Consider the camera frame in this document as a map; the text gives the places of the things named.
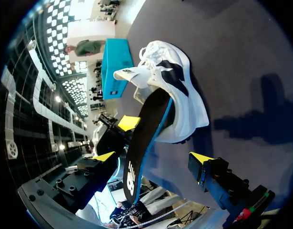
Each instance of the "shoe insole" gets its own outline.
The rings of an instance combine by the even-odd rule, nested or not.
[[[169,113],[172,98],[159,88],[144,102],[140,122],[136,126],[129,145],[124,166],[124,193],[130,203],[139,199],[143,166],[154,140],[163,127]]]

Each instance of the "yellow tag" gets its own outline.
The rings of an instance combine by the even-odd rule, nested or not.
[[[103,154],[103,155],[101,155],[101,156],[95,156],[95,157],[92,157],[91,159],[93,160],[93,159],[97,159],[97,160],[99,160],[99,161],[106,161],[112,154],[114,154],[115,152],[114,151],[112,151],[112,152],[110,152],[110,153],[106,153],[106,154]]]
[[[201,155],[201,154],[197,154],[197,153],[194,153],[194,152],[190,152],[190,154],[193,154],[193,156],[196,157],[202,164],[205,161],[209,160],[209,159],[213,160],[213,158],[211,158],[211,157],[204,156],[204,155]]]
[[[123,118],[120,120],[118,127],[120,127],[124,131],[131,130],[135,128],[138,123],[140,122],[140,117],[132,117],[124,115]]]

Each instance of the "sneaker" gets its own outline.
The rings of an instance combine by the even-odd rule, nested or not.
[[[138,67],[116,71],[114,78],[126,79],[138,88],[160,87],[169,93],[175,105],[174,122],[161,131],[156,141],[178,143],[196,128],[209,125],[203,101],[190,79],[189,58],[180,49],[154,41],[141,49],[139,56]]]

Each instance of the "black swoosh panel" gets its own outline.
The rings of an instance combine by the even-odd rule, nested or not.
[[[162,71],[162,78],[165,82],[173,85],[177,89],[179,89],[182,93],[186,96],[189,96],[189,92],[186,87],[183,85],[182,81],[184,81],[184,75],[182,67],[175,63],[170,63],[169,61],[165,60],[159,63],[157,66],[162,66],[165,68],[171,68],[170,71]]]

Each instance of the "gray platform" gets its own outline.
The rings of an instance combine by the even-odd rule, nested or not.
[[[195,151],[222,157],[250,188],[276,193],[278,208],[293,187],[293,50],[274,18],[256,1],[146,0],[128,35],[135,66],[139,51],[162,40],[191,59],[210,126],[183,145],[156,143],[143,174],[189,200],[215,207],[187,169]],[[119,116],[141,104],[128,84]]]

